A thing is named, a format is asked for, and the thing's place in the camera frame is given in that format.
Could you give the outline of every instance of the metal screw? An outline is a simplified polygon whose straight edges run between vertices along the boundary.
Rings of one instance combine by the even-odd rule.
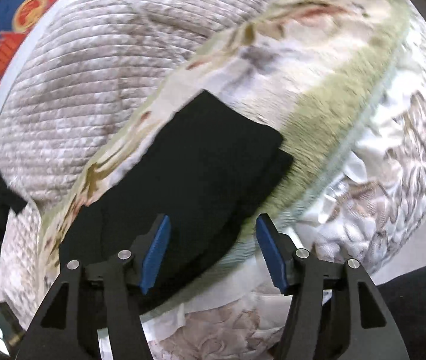
[[[80,266],[80,262],[77,259],[72,259],[67,265],[66,267],[68,269],[76,269]]]
[[[360,268],[360,263],[358,262],[357,259],[349,259],[348,260],[348,265],[353,268],[353,269],[357,269]]]
[[[118,258],[121,260],[127,260],[131,257],[131,252],[129,250],[122,250],[118,253]]]
[[[296,255],[300,257],[300,259],[306,259],[310,255],[310,252],[306,249],[298,249]]]

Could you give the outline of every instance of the black fabric piece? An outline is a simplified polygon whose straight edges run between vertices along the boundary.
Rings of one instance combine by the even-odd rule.
[[[146,233],[159,212],[172,235],[155,288],[140,312],[157,307],[233,246],[289,170],[281,135],[200,93],[162,128],[141,161],[97,202],[82,207],[60,245],[60,264],[104,261]]]
[[[225,256],[236,242],[243,221],[255,214],[292,164],[293,157],[278,150],[267,169],[248,190],[243,201],[238,204],[223,230],[211,239],[207,251],[188,263],[177,275],[166,278],[161,284],[155,285],[148,291],[147,296],[140,296],[136,299],[141,314],[163,303],[165,299],[173,296]]]
[[[26,200],[8,188],[5,180],[0,176],[0,242],[3,242],[5,236],[10,209],[15,214],[19,214],[26,207],[26,204]]]
[[[426,267],[378,289],[401,332],[410,360],[426,360]]]

